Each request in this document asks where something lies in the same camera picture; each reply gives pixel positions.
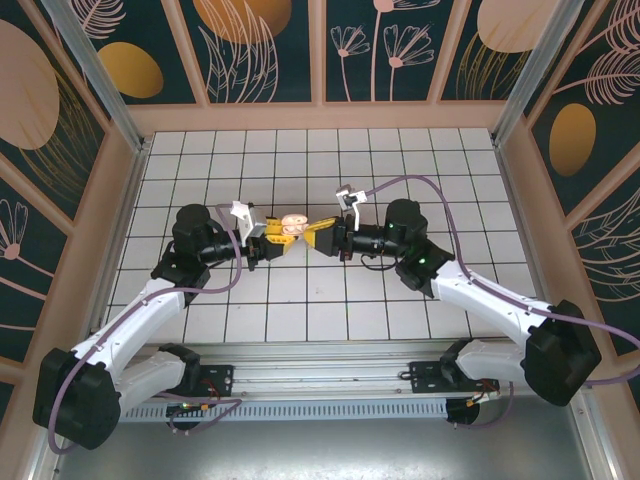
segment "yellow oval shape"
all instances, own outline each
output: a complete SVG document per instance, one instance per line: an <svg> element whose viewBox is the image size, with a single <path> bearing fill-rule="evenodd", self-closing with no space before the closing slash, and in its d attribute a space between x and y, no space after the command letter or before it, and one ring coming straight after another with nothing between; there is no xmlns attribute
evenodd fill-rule
<svg viewBox="0 0 640 480"><path fill-rule="evenodd" d="M49 141L58 125L56 72L26 33L0 20L0 138L25 150Z"/></svg>
<svg viewBox="0 0 640 480"><path fill-rule="evenodd" d="M140 47L114 42L102 47L98 56L120 93L150 98L162 91L162 71L153 57Z"/></svg>
<svg viewBox="0 0 640 480"><path fill-rule="evenodd" d="M250 25L245 2L258 28L262 18L273 37L282 32L291 19L291 0L193 0L193 6L207 27L220 38L239 44L259 43L265 40L264 35Z"/></svg>
<svg viewBox="0 0 640 480"><path fill-rule="evenodd" d="M551 166L570 177L587 163L596 141L596 120L584 105L570 103L556 116L549 138Z"/></svg>
<svg viewBox="0 0 640 480"><path fill-rule="evenodd" d="M532 50L557 4L558 0L483 0L478 11L480 40L496 52Z"/></svg>

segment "pink line drawing flower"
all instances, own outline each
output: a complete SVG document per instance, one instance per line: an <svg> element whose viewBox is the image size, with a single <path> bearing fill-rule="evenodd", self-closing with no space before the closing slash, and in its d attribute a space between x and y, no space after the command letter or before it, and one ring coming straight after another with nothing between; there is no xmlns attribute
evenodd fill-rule
<svg viewBox="0 0 640 480"><path fill-rule="evenodd" d="M373 31L373 50L371 53L371 101L376 101L376 51L378 48L378 32L380 31L380 18L383 13L394 10L420 10L422 8L435 7L440 0L373 0L373 6L378 11L376 24Z"/></svg>
<svg viewBox="0 0 640 480"><path fill-rule="evenodd" d="M333 45L340 56L342 65L342 82L344 83L344 91L347 94L347 101L351 101L349 95L349 86L347 85L347 75L344 69L344 59L353 55L360 55L371 50L371 45L367 42L367 37L362 31L362 25L359 27L346 27L344 32L341 27L333 27L331 29L331 39Z"/></svg>
<svg viewBox="0 0 640 480"><path fill-rule="evenodd" d="M7 261L18 260L44 275L53 277L53 273L34 265L20 256L20 246L24 239L24 233L27 229L28 218L29 210L22 203L16 202L15 209L12 211L8 200L4 198L0 200L0 259ZM3 277L0 277L0 283L39 300L44 301L47 298L46 295ZM4 324L0 324L0 328L7 328L11 330L33 330L31 327L18 327Z"/></svg>
<svg viewBox="0 0 640 480"><path fill-rule="evenodd" d="M410 67L433 61L434 51L429 50L430 25L423 28L406 27L398 38L398 25L384 29L384 46L391 66L389 100L393 101L393 80L397 68Z"/></svg>

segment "white tiled floor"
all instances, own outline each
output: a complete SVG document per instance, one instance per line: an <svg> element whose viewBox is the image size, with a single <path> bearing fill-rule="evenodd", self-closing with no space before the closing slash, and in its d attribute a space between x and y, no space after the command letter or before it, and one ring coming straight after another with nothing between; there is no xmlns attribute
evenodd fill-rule
<svg viewBox="0 0 640 480"><path fill-rule="evenodd" d="M105 317L112 319L149 278L178 209L241 199L267 215L302 212L311 222L340 215L335 191L370 189L395 176L427 175L451 202L472 270L535 295L516 223L484 129L352 129L171 132L155 137L125 252ZM387 204L409 197L429 220L429 237L451 250L444 209L417 181L399 182L363 205L364 223L383 223ZM379 260L368 260L368 263ZM233 262L208 288L229 283ZM393 270L359 259L342 264L299 240L284 258L246 272L230 292L200 295L153 342L399 340L495 336L464 310L408 290Z"/></svg>

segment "robotic arm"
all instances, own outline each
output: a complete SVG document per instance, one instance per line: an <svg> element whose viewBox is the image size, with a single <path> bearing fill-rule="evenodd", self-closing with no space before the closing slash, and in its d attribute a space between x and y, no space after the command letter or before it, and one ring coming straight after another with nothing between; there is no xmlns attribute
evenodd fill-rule
<svg viewBox="0 0 640 480"><path fill-rule="evenodd" d="M517 295L473 272L467 277L454 255L427 238L428 222L418 203L395 200L387 208L383 226L365 225L360 224L357 209L366 201L364 192L345 186L337 196L343 210L354 210L355 216L331 217L308 226L304 238L311 247L341 260L350 260L354 254L394 258L396 273L408 288L474 312L513 340L513 344L456 342L440 359L442 376L451 385L483 378L526 381L545 400L566 405L600 362L588 327L555 322L533 312L581 317L575 305L563 301L552 306ZM281 221L264 217L251 204L234 202L232 214L239 219L233 235L249 270L262 260L284 255L296 239L284 234ZM71 351L54 349L43 359L35 423L47 427L52 413L57 414L56 433L93 449L109 437L122 414L154 395L169 391L193 396L201 379L199 356L183 346L164 345L146 361L126 366L154 332L186 308L197 293L157 296L108 333L149 294L173 287L202 288L210 278L210 268L235 257L231 237L202 205L182 208L172 233L174 241L153 270L152 279L118 317ZM514 307L508 299L526 308ZM59 411L54 412L61 385L88 354Z"/></svg>

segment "purple cable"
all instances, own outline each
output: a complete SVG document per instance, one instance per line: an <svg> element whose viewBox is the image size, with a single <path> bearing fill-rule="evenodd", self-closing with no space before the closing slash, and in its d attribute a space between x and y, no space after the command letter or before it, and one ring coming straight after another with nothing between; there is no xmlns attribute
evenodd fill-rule
<svg viewBox="0 0 640 480"><path fill-rule="evenodd" d="M180 412L179 410L175 411L171 417L169 417L169 426L171 427L171 429L173 430L173 433L175 434L181 434L185 437L188 437L190 435L193 435L194 433L200 433L208 428L213 427L214 425L216 425L220 420L222 420L224 417L226 417L227 415L229 415L231 412L233 412L236 408L238 408L240 406L240 404L242 404L242 400L240 398L232 398L232 399L228 399L228 400L213 400L211 398L207 398L207 397L183 397L181 395L174 395L173 393L167 393L167 392L161 392L158 395L156 395L156 397L162 397L162 398L168 398L171 400L178 400L181 402L193 402L196 401L200 404L203 405L209 405L210 407L216 406L216 405L225 405L225 404L231 404L232 406L227 408L224 412L222 412L220 415L218 415L217 417L213 418L212 420L209 420L208 422L201 422L199 423L197 426L189 429L189 430L179 430L173 423L173 421L175 420L175 418L180 415L181 413L184 412Z"/></svg>
<svg viewBox="0 0 640 480"><path fill-rule="evenodd" d="M456 428L460 427L460 428L464 428L465 430L484 430L485 428L492 428L492 427L495 427L496 425L500 425L509 416L509 413L511 413L511 408L513 407L514 398L515 398L515 395L513 394L513 382L509 382L509 403L507 403L507 408L504 409L504 412L502 412L502 415L500 415L495 420L491 420L490 422L483 423L481 425L463 425L461 423L458 423L455 426Z"/></svg>
<svg viewBox="0 0 640 480"><path fill-rule="evenodd" d="M496 298L499 298L500 300L503 300L505 302L507 302L510 305L513 305L514 307L518 307L518 308L522 308L525 311L534 313L536 315L541 315L544 317L549 317L549 318L553 318L554 320L561 320L563 322L569 322L569 323L575 323L578 325L585 325L587 327L592 327L592 328L599 328L600 330L605 330L609 333L612 333L614 335L617 335L621 338L624 338L625 340L631 342L633 345L635 345L635 347L637 349L640 350L640 339L634 337L633 335L625 332L624 330L620 330L619 328L616 327L612 327L610 325L606 325L604 323L599 323L599 322L592 322L590 320L585 320L583 318L578 318L578 317L572 317L569 315L562 315L559 313L553 313L553 312L549 312L547 310L541 310L539 308L531 308L528 305L519 302L518 300L514 300L511 297L508 297L506 295L504 295L501 292L498 292L496 290L494 290L493 288L491 288L490 286L482 283L481 281L477 280L476 278L474 278L471 275L471 272L469 271L469 269L467 268L467 266L464 263L464 260L462 258L462 248L460 246L460 238L459 238L459 234L458 234L458 229L456 228L456 224L453 220L453 214L451 213L451 208L449 207L449 202L447 202L447 199L444 197L444 194L442 193L442 190L440 190L440 188L435 184L435 182L433 182L431 179L422 176L422 175L403 175L397 178L394 178L393 180L389 180L386 183L383 183L382 185L379 185L371 190L369 190L368 192L365 192L365 194L368 196L375 194L376 192L379 192L382 189L385 189L391 185L394 185L398 182L402 182L403 180L420 180L423 181L425 183L427 183L431 188L433 188L433 190L435 190L435 192L438 194L438 197L440 197L440 200L442 201L442 205L444 206L444 211L445 214L447 216L447 220L449 221L449 225L451 226L451 233L453 234L453 241L455 243L455 250L456 250L456 258L458 260L458 264L460 265L460 269L462 270L462 272L464 273L464 275L467 277L467 279L472 282L474 285L477 285L479 288L481 288L482 290L484 290L485 292L490 293L491 295L495 296ZM585 382L585 385L588 386L594 386L594 385L612 385L614 383L621 383L621 382L626 382L636 376L640 375L640 365L638 365L635 369L631 370L630 372L627 372L623 375L619 375L617 377L612 377L612 378L603 378L601 380L587 380Z"/></svg>
<svg viewBox="0 0 640 480"><path fill-rule="evenodd" d="M51 448L51 451L53 451L53 453L57 455L64 455L71 452L74 448L77 447L77 444L72 444L67 448L60 448L56 443L56 433L55 433L56 421L58 419L58 413L60 412L60 405L62 404L62 399L64 398L64 395L67 393L67 390L69 389L69 385L71 385L71 382L73 381L75 376L78 374L78 371L80 371L80 369L87 363L89 358L91 358L91 355L93 355L96 351L98 351L98 348L101 345L103 345L107 341L107 339L113 334L113 332L115 332L120 325L122 325L129 317L131 317L131 315L133 315L134 312L136 312L140 307L150 302L154 298L160 297L162 295L166 295L168 293L176 293L176 292L205 293L205 294L224 293L228 290L231 290L240 281L240 275L242 274L242 255L240 254L240 246L238 245L238 241L236 239L236 236L233 234L233 230L231 229L229 222L227 222L227 219L224 217L224 215L222 214L222 211L220 210L221 208L229 208L229 207L230 205L216 205L214 208L216 209L216 213L218 214L218 217L220 217L220 222L222 223L222 227L224 228L224 231L229 234L229 237L231 239L231 244L233 245L233 251L236 255L236 263L238 264L238 267L236 269L236 275L231 281L231 283L229 283L229 285L227 285L226 287L211 288L211 289L187 288L187 287L164 288L162 290L158 290L157 292L147 295L145 298L143 298L138 303L136 303L133 307L127 310L118 320L113 322L109 327L109 329L107 329L107 331L104 333L104 335L96 341L95 345L93 345L89 349L89 351L87 351L87 353L71 369L71 371L69 372L69 375L67 375L67 378L65 378L64 381L62 382L62 385L60 386L60 390L58 390L58 394L56 395L56 399L53 402L53 407L51 409L51 414L49 416L48 435L47 435L47 438L49 441L49 448Z"/></svg>

